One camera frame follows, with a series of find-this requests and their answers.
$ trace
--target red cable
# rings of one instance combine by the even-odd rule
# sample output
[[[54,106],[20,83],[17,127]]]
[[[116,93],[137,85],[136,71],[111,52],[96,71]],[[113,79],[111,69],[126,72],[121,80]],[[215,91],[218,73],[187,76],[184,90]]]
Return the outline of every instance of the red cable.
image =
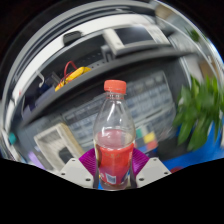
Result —
[[[64,70],[64,78],[66,78],[66,76],[67,76],[67,69],[68,69],[69,64],[71,64],[71,65],[73,66],[73,68],[74,68],[75,70],[77,70],[77,67],[75,66],[75,64],[73,63],[73,61],[69,61],[69,62],[66,64],[66,66],[65,66],[65,70]]]

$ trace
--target green plant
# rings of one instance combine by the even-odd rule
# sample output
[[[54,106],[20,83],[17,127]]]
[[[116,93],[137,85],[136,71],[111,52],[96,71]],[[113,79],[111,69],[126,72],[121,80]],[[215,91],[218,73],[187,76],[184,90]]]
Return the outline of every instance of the green plant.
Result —
[[[187,31],[188,35],[190,36],[190,38],[191,38],[194,42],[199,42],[200,36],[199,36],[199,34],[197,33],[196,30],[191,30],[191,31],[189,31],[189,30],[187,30],[186,28],[185,28],[185,30]]]
[[[185,142],[191,132],[188,151],[196,150],[207,141],[208,130],[212,122],[215,124],[215,140],[222,126],[224,112],[224,89],[218,85],[217,79],[206,77],[199,83],[191,76],[192,86],[182,87],[178,99],[177,114],[174,127],[180,128],[178,144]]]

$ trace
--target white panel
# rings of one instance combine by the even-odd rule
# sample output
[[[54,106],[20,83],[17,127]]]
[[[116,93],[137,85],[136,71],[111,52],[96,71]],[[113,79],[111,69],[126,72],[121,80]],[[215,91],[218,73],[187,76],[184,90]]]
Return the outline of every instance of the white panel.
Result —
[[[170,171],[158,158],[151,158],[136,176],[137,187],[144,187],[170,174]]]
[[[84,188],[93,188],[94,178],[78,159],[70,159],[57,176]]]

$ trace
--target blue object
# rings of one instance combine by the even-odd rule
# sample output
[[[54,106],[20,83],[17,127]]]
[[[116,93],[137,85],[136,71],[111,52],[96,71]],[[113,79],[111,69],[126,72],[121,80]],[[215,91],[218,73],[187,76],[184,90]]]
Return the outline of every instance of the blue object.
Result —
[[[212,124],[207,142],[201,148],[196,151],[192,151],[185,155],[179,156],[177,158],[162,161],[163,164],[169,170],[171,170],[175,167],[185,168],[191,165],[224,158],[224,150],[220,148],[220,142],[222,137],[221,131],[219,131],[216,141],[214,141],[214,135],[215,128],[214,124]]]

